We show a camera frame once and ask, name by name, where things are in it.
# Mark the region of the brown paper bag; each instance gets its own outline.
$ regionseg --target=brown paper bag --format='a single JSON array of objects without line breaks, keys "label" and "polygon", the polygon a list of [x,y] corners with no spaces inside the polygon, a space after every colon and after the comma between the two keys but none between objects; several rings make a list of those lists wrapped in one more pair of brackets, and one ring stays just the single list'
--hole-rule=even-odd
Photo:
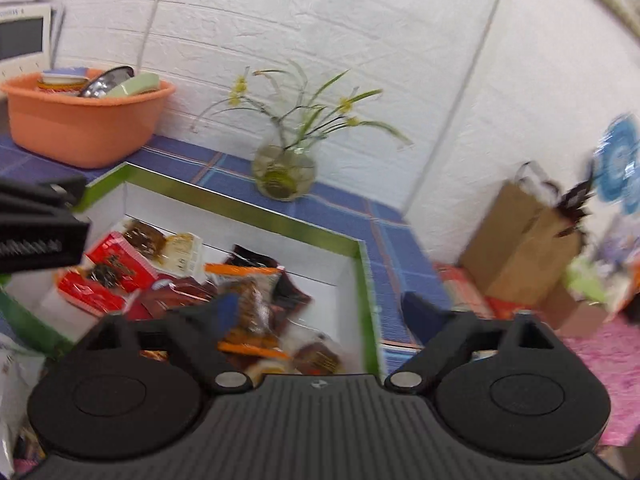
[{"label": "brown paper bag", "polygon": [[563,233],[571,223],[513,182],[505,182],[460,266],[486,296],[537,304],[580,253],[580,235]]}]

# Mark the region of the blue decoration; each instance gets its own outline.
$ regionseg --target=blue decoration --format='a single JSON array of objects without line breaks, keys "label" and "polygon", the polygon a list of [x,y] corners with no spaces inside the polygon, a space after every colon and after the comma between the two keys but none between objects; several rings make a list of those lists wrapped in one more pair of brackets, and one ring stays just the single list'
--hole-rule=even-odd
[{"label": "blue decoration", "polygon": [[631,116],[616,120],[596,151],[596,187],[604,202],[619,199],[625,189],[627,168],[635,167],[638,134]]},{"label": "blue decoration", "polygon": [[636,163],[626,168],[626,184],[622,193],[622,211],[632,215],[640,205],[640,167]]}]

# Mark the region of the pink fabric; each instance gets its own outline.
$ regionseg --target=pink fabric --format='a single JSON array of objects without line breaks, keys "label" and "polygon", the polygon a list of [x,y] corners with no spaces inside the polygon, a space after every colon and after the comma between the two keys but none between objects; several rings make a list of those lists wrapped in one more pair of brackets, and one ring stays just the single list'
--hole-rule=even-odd
[{"label": "pink fabric", "polygon": [[640,328],[617,317],[590,338],[562,340],[609,392],[611,416],[600,443],[624,446],[640,426]]}]

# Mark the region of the glass vase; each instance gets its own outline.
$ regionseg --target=glass vase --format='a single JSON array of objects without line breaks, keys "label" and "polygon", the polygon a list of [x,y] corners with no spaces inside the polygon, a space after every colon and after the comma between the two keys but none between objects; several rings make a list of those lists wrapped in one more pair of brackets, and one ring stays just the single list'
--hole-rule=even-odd
[{"label": "glass vase", "polygon": [[316,161],[309,142],[294,146],[285,132],[263,143],[255,153],[252,173],[260,192],[274,200],[290,202],[306,195],[316,180]]}]

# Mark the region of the white brick wall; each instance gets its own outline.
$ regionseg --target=white brick wall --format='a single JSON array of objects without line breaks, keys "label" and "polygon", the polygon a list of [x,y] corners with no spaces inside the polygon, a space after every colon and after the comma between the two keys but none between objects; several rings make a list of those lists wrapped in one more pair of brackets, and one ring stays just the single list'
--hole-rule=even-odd
[{"label": "white brick wall", "polygon": [[[429,254],[452,262],[500,183],[529,159],[564,186],[617,115],[640,112],[640,43],[594,0],[513,0],[504,38],[452,153],[408,217]],[[598,237],[620,210],[591,200]]]},{"label": "white brick wall", "polygon": [[[135,63],[151,0],[62,0],[58,65]],[[176,83],[160,132],[250,158],[268,126],[244,112],[195,115],[228,91],[246,65],[287,57],[319,84],[353,69],[354,85],[384,88],[358,106],[415,145],[400,152],[377,130],[336,135],[319,152],[321,180],[400,207],[408,199],[460,90],[494,0],[161,0],[145,68]]]}]

